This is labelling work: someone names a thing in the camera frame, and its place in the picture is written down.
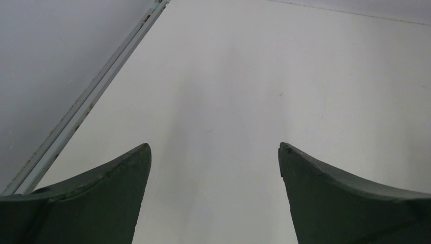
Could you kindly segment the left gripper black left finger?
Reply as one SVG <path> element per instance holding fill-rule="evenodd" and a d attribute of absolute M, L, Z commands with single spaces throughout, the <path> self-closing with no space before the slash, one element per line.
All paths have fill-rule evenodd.
<path fill-rule="evenodd" d="M 146 143 L 94 169 L 1 198 L 1 243 L 131 243 L 151 168 Z"/>

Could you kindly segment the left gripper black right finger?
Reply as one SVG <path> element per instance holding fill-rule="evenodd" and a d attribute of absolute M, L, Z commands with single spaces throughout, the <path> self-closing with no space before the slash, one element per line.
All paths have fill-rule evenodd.
<path fill-rule="evenodd" d="M 364 179 L 285 142 L 278 159 L 299 243 L 430 243 L 430 194 Z"/>

